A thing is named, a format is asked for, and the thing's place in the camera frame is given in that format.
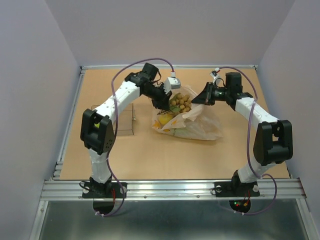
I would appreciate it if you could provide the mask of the brown fake longan bunch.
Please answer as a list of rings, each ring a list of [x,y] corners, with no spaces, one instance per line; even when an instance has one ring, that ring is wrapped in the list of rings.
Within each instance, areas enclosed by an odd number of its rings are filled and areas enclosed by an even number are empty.
[[[177,116],[181,113],[187,113],[192,109],[192,99],[189,94],[177,93],[169,100],[169,110],[161,110],[158,115]]]

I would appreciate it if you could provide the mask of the white banana print plastic bag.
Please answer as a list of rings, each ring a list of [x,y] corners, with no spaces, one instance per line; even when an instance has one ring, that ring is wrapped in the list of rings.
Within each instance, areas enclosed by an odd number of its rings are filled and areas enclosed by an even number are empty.
[[[178,93],[190,95],[191,100],[197,96],[197,93],[190,86],[185,85],[173,90],[170,100]],[[191,107],[192,109],[189,112],[174,116],[164,126],[158,120],[158,112],[161,110],[154,109],[152,113],[152,128],[158,133],[184,139],[204,141],[220,139],[223,136],[222,127],[215,112],[206,105],[191,103]]]

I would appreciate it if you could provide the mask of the yellow fake apple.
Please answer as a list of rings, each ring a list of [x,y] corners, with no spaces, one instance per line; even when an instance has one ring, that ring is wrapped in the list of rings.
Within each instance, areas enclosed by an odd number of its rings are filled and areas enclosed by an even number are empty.
[[[162,126],[165,126],[167,123],[169,123],[174,118],[173,115],[170,114],[162,114],[158,116],[158,121]]]

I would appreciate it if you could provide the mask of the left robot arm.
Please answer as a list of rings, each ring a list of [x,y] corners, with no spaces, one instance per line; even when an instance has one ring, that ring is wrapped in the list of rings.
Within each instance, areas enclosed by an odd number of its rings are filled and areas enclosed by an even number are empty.
[[[112,88],[112,95],[104,103],[83,112],[80,139],[88,149],[92,170],[89,181],[82,185],[84,190],[100,197],[111,193],[113,176],[108,157],[117,137],[119,115],[129,104],[146,96],[155,108],[169,110],[172,89],[181,83],[174,70],[164,82],[155,79],[159,74],[159,69],[147,62],[141,71],[127,75],[118,89]]]

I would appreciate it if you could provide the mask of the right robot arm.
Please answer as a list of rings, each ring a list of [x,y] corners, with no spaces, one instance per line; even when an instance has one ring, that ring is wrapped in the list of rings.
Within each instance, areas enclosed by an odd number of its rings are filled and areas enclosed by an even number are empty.
[[[225,102],[235,112],[248,121],[248,129],[255,128],[253,145],[246,143],[247,163],[236,170],[230,181],[214,185],[217,197],[245,197],[248,194],[259,196],[257,181],[270,168],[289,160],[293,156],[292,124],[269,114],[258,103],[256,92],[243,91],[242,77],[245,74],[231,68],[222,79],[220,68],[213,70],[213,78],[191,102],[213,106],[217,101]]]

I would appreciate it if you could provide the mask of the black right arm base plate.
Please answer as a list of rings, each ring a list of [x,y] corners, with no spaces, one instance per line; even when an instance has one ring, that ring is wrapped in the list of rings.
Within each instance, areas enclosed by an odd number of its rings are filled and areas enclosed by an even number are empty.
[[[218,198],[259,197],[259,189],[254,190],[257,182],[240,183],[238,186],[231,181],[217,181],[214,183],[215,195]]]

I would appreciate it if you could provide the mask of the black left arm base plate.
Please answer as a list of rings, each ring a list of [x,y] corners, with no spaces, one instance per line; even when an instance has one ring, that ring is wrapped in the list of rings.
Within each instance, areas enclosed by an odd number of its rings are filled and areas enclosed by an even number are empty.
[[[121,182],[122,187],[117,182],[92,183],[89,181],[81,181],[79,186],[82,188],[83,199],[120,199],[126,198],[127,183]]]

